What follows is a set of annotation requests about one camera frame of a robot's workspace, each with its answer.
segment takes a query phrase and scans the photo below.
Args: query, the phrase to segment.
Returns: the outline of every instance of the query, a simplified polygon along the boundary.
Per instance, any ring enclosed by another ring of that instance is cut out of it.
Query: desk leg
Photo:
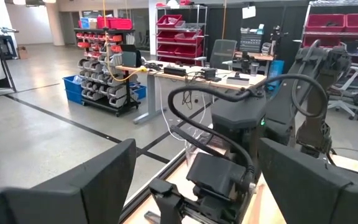
[[[265,76],[269,77],[270,61],[266,61]]]
[[[155,78],[153,75],[147,76],[147,111],[148,113],[142,114],[134,119],[134,124],[142,124],[162,113],[161,110],[155,109]]]

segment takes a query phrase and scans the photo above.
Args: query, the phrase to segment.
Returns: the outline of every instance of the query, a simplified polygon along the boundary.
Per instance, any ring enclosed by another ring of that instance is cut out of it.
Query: gray office chair
[[[237,41],[235,40],[215,40],[209,67],[230,70],[229,65],[223,62],[232,61],[236,51]],[[204,61],[206,57],[199,57],[196,60]]]
[[[349,76],[348,73],[346,75],[342,75],[339,78],[338,82],[331,87],[333,90],[340,92],[341,97],[339,100],[330,100],[328,102],[328,109],[335,108],[336,110],[339,110],[340,108],[342,108],[351,115],[350,119],[353,119],[356,114],[352,110],[357,111],[358,106],[352,105],[350,103],[346,103],[342,100],[344,96],[345,97],[354,96],[350,90],[358,90],[358,79],[356,79],[356,77],[358,76],[358,67],[351,66],[351,69],[349,71],[351,70],[354,71],[353,75]]]

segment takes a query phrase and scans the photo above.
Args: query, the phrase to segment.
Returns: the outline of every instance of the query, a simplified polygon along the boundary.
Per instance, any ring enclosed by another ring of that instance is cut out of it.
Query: white cable
[[[171,134],[172,137],[174,137],[175,139],[179,140],[179,141],[184,141],[185,142],[185,146],[186,146],[186,140],[184,139],[180,139],[176,136],[174,136],[171,132],[171,129],[169,128],[169,124],[168,124],[168,121],[167,121],[167,118],[165,117],[165,114],[163,112],[163,107],[162,107],[162,88],[161,88],[161,82],[160,82],[160,79],[159,77],[156,77],[157,80],[158,80],[158,85],[160,87],[160,106],[161,106],[161,112],[162,112],[162,116],[164,117],[164,121],[165,121],[165,124],[167,125],[167,128],[168,128],[168,132]],[[205,117],[205,114],[206,114],[206,103],[205,103],[205,98],[204,98],[204,93],[202,93],[202,96],[203,96],[203,103],[204,103],[204,111],[203,111],[203,116],[201,117],[200,119],[200,124],[203,122],[204,120],[204,117]],[[197,133],[197,129],[194,131],[194,134],[193,134],[193,137],[196,135]]]

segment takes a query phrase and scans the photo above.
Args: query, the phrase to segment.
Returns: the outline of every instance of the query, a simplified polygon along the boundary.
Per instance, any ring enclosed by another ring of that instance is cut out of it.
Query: gray concrete floor
[[[167,125],[162,116],[141,125],[132,123],[134,118],[147,111],[145,100],[142,100],[137,111],[132,111],[120,118],[91,106],[82,106],[67,101],[62,78],[79,72],[76,64],[82,58],[82,50],[76,47],[52,45],[29,45],[27,50],[29,59],[8,61],[19,91],[10,96],[32,107],[0,96],[0,187],[33,187],[116,144],[67,123],[64,119],[72,120],[119,140],[134,138],[139,148],[147,147],[166,133]],[[144,76],[140,76],[139,81],[143,85],[146,84]],[[166,106],[169,91],[183,83],[167,79],[160,81],[161,90],[158,82],[156,84],[157,102],[160,101],[161,91],[162,104]],[[192,110],[181,105],[181,98],[175,98],[176,105],[182,112],[191,115],[203,107],[201,95],[196,95],[200,103],[193,103]],[[53,113],[57,117],[50,116],[48,113]],[[166,117],[170,125],[180,122],[170,111],[166,112]],[[201,117],[202,113],[194,119],[199,121]],[[358,149],[358,121],[350,121],[347,117],[348,115],[343,111],[328,111],[327,123],[332,129],[334,147]],[[302,122],[302,116],[298,115],[297,125],[299,126]],[[207,108],[203,124],[209,123],[211,123],[211,115]],[[191,132],[189,128],[188,124],[182,127]],[[149,152],[172,159],[182,149],[183,142],[168,136],[151,147]],[[358,159],[358,152],[338,149],[337,153]],[[163,166],[164,163],[145,155],[138,157],[128,197],[141,188]]]

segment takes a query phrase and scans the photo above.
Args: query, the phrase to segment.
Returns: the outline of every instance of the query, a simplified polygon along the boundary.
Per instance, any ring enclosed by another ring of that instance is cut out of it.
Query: ceiling light
[[[17,5],[25,5],[25,0],[13,0],[13,4],[17,4]]]

